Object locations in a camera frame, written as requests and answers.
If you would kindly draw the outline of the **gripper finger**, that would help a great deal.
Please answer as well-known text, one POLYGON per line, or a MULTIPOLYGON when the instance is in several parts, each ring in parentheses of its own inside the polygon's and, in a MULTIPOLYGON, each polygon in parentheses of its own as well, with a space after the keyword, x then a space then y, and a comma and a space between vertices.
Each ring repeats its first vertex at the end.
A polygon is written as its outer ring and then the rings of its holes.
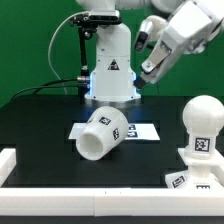
POLYGON ((136 80, 134 81, 134 86, 137 89, 142 89, 146 84, 147 84, 147 80, 144 75, 137 77, 136 80))

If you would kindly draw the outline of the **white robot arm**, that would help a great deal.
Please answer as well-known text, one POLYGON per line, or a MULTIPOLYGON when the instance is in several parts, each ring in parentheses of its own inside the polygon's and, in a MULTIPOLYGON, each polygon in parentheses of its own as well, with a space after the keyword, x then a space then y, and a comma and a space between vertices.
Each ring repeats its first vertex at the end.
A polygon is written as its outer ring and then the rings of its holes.
POLYGON ((97 34, 88 101, 125 103, 224 28, 224 0, 76 0, 84 38, 97 34))

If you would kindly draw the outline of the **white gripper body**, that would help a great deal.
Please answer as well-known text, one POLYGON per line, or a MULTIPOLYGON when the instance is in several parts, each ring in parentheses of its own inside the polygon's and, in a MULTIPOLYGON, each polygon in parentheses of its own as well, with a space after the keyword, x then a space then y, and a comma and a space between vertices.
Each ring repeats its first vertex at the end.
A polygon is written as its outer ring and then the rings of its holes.
POLYGON ((201 53, 222 31, 224 0, 186 0, 168 20, 139 78, 156 83, 183 54, 201 53))

